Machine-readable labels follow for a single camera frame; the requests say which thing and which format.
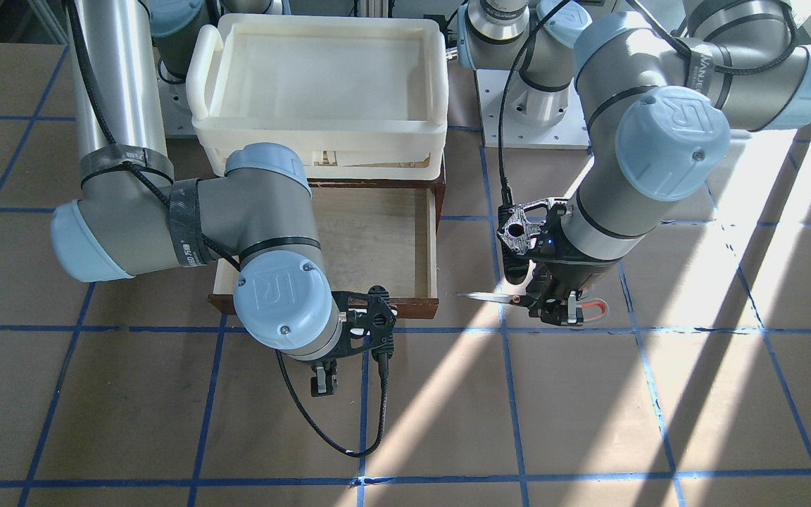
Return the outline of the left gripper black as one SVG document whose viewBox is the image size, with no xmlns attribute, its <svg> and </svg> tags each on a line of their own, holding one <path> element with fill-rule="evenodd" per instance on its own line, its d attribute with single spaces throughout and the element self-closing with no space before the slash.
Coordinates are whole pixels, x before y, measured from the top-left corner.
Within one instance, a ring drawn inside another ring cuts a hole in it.
<svg viewBox="0 0 811 507">
<path fill-rule="evenodd" d="M 525 288 L 534 300 L 528 308 L 529 317 L 549 325 L 583 325 L 583 308 L 577 296 L 581 299 L 618 262 L 595 262 L 589 258 L 553 262 L 541 256 L 524 259 L 535 265 L 531 282 Z"/>
</svg>

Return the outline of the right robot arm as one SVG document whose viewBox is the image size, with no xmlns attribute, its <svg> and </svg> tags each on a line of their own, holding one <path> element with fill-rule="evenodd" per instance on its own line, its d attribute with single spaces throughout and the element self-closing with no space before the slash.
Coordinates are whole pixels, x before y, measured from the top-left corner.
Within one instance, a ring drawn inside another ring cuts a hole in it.
<svg viewBox="0 0 811 507">
<path fill-rule="evenodd" d="M 72 35 L 82 198 L 58 206 L 51 239 L 81 282 L 132 279 L 225 259 L 252 337 L 313 363 L 313 394 L 335 386 L 342 323 L 324 272 L 312 193 L 280 144 L 231 154 L 222 177 L 176 180 L 168 160 L 145 1 L 65 1 Z"/>
</svg>

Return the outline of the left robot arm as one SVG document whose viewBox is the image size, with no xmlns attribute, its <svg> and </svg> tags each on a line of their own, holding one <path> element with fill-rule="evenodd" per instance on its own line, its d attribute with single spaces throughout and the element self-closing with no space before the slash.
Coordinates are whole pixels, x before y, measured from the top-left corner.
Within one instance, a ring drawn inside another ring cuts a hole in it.
<svg viewBox="0 0 811 507">
<path fill-rule="evenodd" d="M 589 290 L 704 185 L 731 131 L 811 123 L 811 44 L 788 1 L 686 1 L 685 37 L 630 4 L 597 20 L 575 1 L 465 1 L 454 13 L 461 65 L 520 77 L 525 98 L 502 97 L 499 115 L 576 91 L 594 157 L 569 199 L 516 204 L 500 174 L 504 274 L 527 291 L 469 298 L 550 325 L 605 315 Z"/>
</svg>

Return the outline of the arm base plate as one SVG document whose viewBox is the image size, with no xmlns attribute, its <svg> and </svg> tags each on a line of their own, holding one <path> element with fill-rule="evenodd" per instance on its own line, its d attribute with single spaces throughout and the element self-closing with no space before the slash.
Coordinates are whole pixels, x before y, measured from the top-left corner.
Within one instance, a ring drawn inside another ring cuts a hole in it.
<svg viewBox="0 0 811 507">
<path fill-rule="evenodd" d="M 477 70 L 484 144 L 499 143 L 501 97 L 507 70 Z M 579 149 L 589 147 L 581 103 L 573 84 L 557 92 L 532 89 L 519 76 L 510 82 L 504 125 L 505 148 Z"/>
<path fill-rule="evenodd" d="M 193 140 L 196 133 L 192 125 L 192 113 L 184 81 L 168 72 L 162 61 L 157 63 L 156 68 L 162 124 L 166 137 Z"/>
</svg>

